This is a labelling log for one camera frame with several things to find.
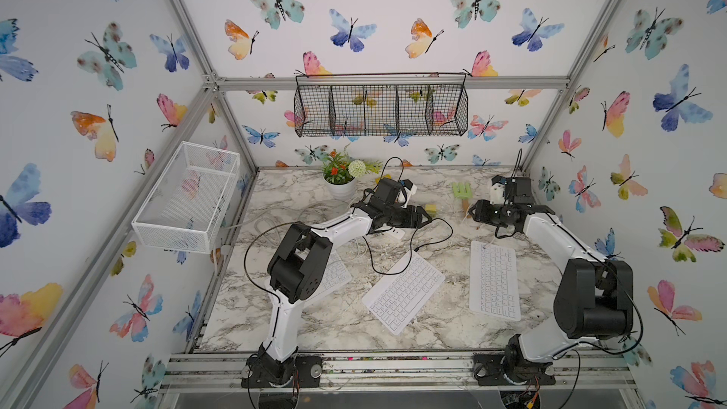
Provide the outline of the white power strip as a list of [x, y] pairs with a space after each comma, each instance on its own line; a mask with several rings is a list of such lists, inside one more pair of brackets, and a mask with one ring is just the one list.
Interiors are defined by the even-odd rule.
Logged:
[[388, 229], [383, 230], [382, 234], [391, 240], [402, 240], [405, 236], [405, 232], [396, 227], [389, 227]]

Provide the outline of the yellow USB charger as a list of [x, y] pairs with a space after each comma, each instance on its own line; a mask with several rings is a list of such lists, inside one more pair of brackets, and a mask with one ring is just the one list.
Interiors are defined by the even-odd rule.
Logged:
[[435, 204], [426, 204], [424, 208], [429, 216], [433, 218], [437, 217], [437, 206]]

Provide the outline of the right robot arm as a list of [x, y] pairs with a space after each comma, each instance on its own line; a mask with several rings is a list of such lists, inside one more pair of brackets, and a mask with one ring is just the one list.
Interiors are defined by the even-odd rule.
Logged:
[[490, 198], [476, 201], [469, 214], [477, 223], [505, 229], [508, 237], [526, 235], [562, 273], [551, 317], [513, 335], [503, 353], [475, 356], [479, 386], [552, 386], [556, 380], [546, 371], [566, 353], [627, 336], [641, 319], [632, 299], [630, 265], [583, 244], [549, 206], [536, 203], [529, 178], [493, 176]]

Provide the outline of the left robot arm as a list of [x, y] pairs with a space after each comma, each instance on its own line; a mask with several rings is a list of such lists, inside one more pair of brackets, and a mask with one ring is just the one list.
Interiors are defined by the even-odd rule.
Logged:
[[272, 302], [268, 334], [246, 362], [248, 386], [287, 386], [295, 379], [297, 335], [305, 302], [318, 290], [331, 253], [338, 247], [388, 228], [418, 230], [433, 217], [411, 203], [417, 186], [410, 180], [382, 179], [346, 213], [318, 225], [289, 223], [257, 287]]

